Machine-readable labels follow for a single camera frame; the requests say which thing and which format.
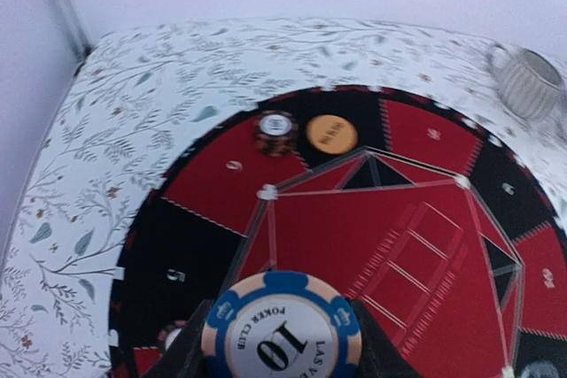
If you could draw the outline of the orange big blind button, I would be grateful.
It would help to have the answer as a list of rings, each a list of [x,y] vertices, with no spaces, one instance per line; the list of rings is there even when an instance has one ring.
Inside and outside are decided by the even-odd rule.
[[[330,155],[342,155],[352,150],[358,142],[354,125],[343,117],[324,114],[307,123],[307,140],[319,151]]]

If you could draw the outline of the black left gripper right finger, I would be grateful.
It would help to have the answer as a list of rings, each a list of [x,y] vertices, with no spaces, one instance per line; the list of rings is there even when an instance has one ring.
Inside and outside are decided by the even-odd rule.
[[[416,378],[420,374],[402,358],[361,300],[350,300],[361,328],[362,352],[356,377]]]

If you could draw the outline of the red black chip stack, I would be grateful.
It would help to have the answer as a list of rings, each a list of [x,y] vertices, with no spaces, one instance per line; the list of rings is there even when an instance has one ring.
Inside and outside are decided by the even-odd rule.
[[[295,150],[298,133],[299,124],[290,112],[267,110],[255,120],[253,140],[262,154],[280,158]]]
[[[157,336],[157,347],[161,354],[164,354],[168,350],[186,324],[186,320],[174,320],[166,324],[166,326],[159,331]]]

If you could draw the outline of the blue pink chip stack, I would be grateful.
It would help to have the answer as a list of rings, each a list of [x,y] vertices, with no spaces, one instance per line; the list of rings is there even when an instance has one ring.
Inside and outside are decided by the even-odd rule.
[[[201,351],[209,377],[354,377],[361,327],[328,283],[298,272],[266,272],[217,299]]]

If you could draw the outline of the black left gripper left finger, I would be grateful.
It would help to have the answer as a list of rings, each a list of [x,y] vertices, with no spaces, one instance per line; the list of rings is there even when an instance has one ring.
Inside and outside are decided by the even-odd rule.
[[[199,304],[165,354],[143,374],[143,378],[207,377],[201,339],[212,306],[212,299],[205,299]]]

